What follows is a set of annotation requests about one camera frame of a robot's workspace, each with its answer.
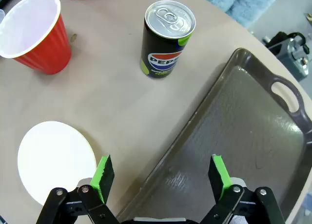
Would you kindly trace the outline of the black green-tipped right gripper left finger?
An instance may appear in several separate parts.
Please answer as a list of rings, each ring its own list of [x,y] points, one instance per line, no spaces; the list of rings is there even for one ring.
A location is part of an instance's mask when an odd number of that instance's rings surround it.
[[[37,219],[38,224],[73,224],[87,215],[93,224],[118,224],[106,205],[115,174],[110,156],[103,156],[89,184],[68,192],[52,189]]]

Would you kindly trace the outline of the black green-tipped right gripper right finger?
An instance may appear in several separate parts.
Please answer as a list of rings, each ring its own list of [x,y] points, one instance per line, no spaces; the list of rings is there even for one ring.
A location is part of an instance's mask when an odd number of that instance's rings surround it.
[[[228,224],[233,216],[242,216],[249,224],[284,224],[280,207],[269,187],[255,191],[231,182],[220,155],[210,159],[208,177],[215,205],[202,219],[202,224]]]

